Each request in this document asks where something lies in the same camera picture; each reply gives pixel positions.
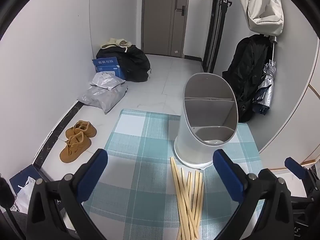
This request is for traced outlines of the black tripod pole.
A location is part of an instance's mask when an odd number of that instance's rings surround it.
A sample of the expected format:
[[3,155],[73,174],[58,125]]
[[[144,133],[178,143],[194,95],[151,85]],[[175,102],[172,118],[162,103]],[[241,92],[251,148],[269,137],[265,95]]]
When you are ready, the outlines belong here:
[[230,0],[213,0],[212,2],[206,48],[202,61],[204,72],[213,73],[214,71],[219,53],[227,9],[231,5],[232,1]]

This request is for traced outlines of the white plastic bag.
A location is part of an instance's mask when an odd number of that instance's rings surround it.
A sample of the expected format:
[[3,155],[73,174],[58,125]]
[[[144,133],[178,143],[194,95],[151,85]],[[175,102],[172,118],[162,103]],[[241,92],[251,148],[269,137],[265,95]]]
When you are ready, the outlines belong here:
[[18,192],[15,200],[15,207],[21,213],[28,213],[29,203],[35,182],[36,180],[29,176],[24,186],[18,186],[20,191]]

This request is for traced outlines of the black bag on floor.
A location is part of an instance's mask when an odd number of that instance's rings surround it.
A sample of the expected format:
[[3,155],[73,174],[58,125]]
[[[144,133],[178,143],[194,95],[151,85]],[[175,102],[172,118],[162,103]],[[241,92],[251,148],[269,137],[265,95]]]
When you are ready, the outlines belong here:
[[149,78],[148,71],[151,70],[149,59],[144,52],[135,45],[128,48],[118,46],[100,49],[96,58],[116,57],[125,80],[132,82],[146,82]]

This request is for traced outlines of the small white mailer bag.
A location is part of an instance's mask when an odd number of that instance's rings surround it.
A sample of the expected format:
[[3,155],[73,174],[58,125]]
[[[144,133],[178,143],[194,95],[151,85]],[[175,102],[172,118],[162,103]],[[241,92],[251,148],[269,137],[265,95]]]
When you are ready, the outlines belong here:
[[115,75],[108,74],[107,72],[98,72],[93,77],[92,81],[90,82],[90,85],[112,90],[124,83],[125,80]]

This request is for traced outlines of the teal plaid table mat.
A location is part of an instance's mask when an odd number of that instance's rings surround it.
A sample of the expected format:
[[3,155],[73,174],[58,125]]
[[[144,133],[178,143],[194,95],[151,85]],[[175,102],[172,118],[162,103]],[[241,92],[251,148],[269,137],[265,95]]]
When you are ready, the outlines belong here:
[[[104,147],[108,164],[84,208],[106,239],[176,239],[179,218],[169,158],[180,116],[123,109]],[[263,168],[247,125],[225,152],[246,173]],[[205,184],[200,239],[214,239],[236,210],[216,169]]]

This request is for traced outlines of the silver folded umbrella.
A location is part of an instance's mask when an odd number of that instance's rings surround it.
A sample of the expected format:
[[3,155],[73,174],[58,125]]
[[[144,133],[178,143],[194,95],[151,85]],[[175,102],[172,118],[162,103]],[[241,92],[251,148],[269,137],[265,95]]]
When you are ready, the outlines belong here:
[[264,66],[264,78],[258,87],[258,90],[253,99],[253,111],[257,114],[266,115],[271,107],[271,102],[273,98],[274,91],[274,80],[276,77],[276,62],[274,60],[275,56],[275,46],[277,44],[277,37],[270,36],[270,41],[272,43],[272,55],[268,63]]

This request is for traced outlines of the dark blue paper bag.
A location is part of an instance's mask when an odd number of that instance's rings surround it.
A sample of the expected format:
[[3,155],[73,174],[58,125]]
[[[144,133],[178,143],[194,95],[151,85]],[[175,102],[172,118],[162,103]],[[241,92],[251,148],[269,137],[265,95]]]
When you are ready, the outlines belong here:
[[28,177],[35,180],[42,178],[44,181],[50,181],[50,179],[38,167],[31,164],[9,179],[12,189],[16,195],[21,190],[21,187],[25,186]]

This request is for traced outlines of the white utensil holder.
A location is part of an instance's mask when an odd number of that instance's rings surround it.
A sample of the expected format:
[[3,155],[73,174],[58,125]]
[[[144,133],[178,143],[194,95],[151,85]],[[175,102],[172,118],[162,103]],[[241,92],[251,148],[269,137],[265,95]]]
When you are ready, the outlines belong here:
[[228,82],[210,73],[192,75],[183,90],[180,125],[174,141],[177,159],[189,168],[210,167],[214,151],[225,148],[237,127],[238,107]]

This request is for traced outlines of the white hanging bag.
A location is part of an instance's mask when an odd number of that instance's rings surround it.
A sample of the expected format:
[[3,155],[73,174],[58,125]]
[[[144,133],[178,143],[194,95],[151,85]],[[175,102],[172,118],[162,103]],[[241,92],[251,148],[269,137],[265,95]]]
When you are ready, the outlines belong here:
[[240,0],[249,30],[265,36],[279,36],[284,29],[281,0]]

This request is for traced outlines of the blue cardboard box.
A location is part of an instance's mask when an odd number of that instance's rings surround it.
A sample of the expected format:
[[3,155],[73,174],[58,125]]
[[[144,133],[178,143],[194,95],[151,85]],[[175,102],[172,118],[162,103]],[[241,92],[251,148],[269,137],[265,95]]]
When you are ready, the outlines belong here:
[[125,74],[121,70],[116,57],[93,59],[92,62],[97,73],[107,72],[110,75],[115,75],[123,80],[126,80]]

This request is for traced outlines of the black hanging jacket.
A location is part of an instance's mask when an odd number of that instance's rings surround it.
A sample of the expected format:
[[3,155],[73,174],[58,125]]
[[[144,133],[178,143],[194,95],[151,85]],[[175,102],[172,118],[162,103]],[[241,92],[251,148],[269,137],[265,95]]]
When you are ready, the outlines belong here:
[[240,123],[248,122],[253,116],[253,99],[265,76],[264,66],[271,52],[269,37],[255,34],[243,38],[236,46],[229,68],[222,73],[234,92]]

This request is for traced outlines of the cream garment on bag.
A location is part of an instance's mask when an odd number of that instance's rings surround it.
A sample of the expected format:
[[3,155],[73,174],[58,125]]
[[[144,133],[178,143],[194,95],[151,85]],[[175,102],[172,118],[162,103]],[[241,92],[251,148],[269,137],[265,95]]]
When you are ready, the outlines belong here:
[[105,44],[101,45],[100,49],[103,52],[127,52],[132,47],[132,43],[123,38],[110,38]]

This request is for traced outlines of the grey entrance door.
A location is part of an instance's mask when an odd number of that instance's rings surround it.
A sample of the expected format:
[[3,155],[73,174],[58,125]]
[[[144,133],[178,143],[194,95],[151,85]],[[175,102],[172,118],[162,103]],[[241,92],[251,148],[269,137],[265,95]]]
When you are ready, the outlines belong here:
[[[142,50],[146,54],[183,56],[189,0],[142,0]],[[177,8],[185,6],[185,16]]]

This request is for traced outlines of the tan suede shoe far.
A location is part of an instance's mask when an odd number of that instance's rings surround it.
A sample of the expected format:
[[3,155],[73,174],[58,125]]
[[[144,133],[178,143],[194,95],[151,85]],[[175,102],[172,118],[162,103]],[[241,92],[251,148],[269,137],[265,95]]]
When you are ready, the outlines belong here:
[[69,139],[79,132],[84,133],[89,138],[95,137],[97,134],[96,128],[89,121],[79,120],[74,126],[66,130],[65,135]]

